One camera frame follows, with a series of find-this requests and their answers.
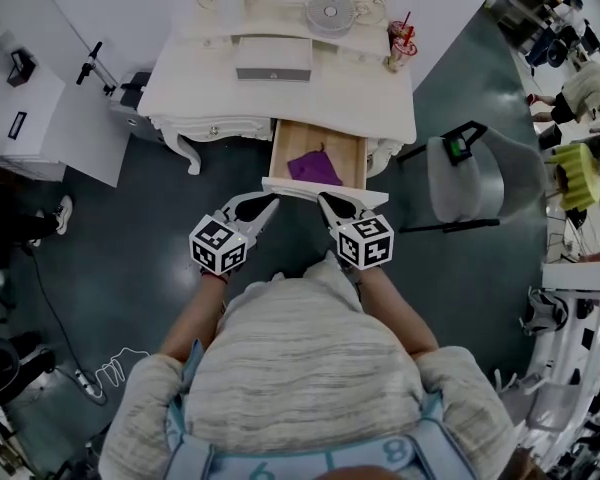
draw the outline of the beige shirt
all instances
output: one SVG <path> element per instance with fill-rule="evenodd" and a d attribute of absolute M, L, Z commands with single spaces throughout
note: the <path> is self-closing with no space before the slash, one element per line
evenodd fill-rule
<path fill-rule="evenodd" d="M 589 61 L 564 84 L 562 95 L 578 121 L 600 106 L 600 64 Z"/>
<path fill-rule="evenodd" d="M 442 391 L 447 428 L 479 478 L 497 478 L 513 426 L 471 354 L 450 347 L 414 361 L 325 263 L 230 305 L 190 388 L 187 431 L 226 452 L 318 450 L 403 434 L 420 419 L 425 390 Z M 164 356 L 134 368 L 100 461 L 105 480 L 162 478 L 181 370 Z M 421 478 L 416 468 L 402 476 Z"/>

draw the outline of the chair seat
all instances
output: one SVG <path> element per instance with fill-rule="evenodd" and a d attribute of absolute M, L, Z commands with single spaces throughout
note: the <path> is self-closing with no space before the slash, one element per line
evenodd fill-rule
<path fill-rule="evenodd" d="M 498 163 L 484 144 L 471 146 L 473 156 L 453 166 L 443 139 L 427 142 L 427 172 L 431 205 L 443 223 L 498 216 L 504 201 L 504 182 Z"/>

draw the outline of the chair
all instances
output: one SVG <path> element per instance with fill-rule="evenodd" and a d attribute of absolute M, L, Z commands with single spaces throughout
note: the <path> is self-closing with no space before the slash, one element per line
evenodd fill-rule
<path fill-rule="evenodd" d="M 463 134 L 471 131 L 465 142 L 472 156 L 454 166 L 444 139 L 464 139 Z M 451 233 L 498 226 L 514 219 L 545 192 L 546 170 L 539 152 L 475 121 L 442 138 L 432 137 L 424 146 L 398 158 L 398 163 L 402 165 L 425 151 L 431 204 L 442 224 L 403 227 L 400 233 Z"/>

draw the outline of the printed number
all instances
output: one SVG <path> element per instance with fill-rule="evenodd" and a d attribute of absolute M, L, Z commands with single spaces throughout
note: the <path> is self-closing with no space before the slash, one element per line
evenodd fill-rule
<path fill-rule="evenodd" d="M 271 471 L 267 471 L 265 469 L 266 467 L 266 462 L 258 464 L 258 467 L 254 469 L 253 473 L 249 476 L 249 480 L 276 480 L 276 475 L 271 473 Z"/>
<path fill-rule="evenodd" d="M 407 458 L 407 450 L 404 447 L 404 441 L 401 439 L 387 441 L 382 445 L 382 449 L 387 454 L 387 460 L 392 464 Z"/>

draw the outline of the purple cloth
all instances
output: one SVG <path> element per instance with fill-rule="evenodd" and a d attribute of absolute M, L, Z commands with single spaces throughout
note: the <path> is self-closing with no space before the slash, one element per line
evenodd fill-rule
<path fill-rule="evenodd" d="M 296 181 L 312 181 L 325 185 L 342 186 L 329 156 L 324 151 L 311 151 L 306 155 L 287 162 L 291 178 Z"/>

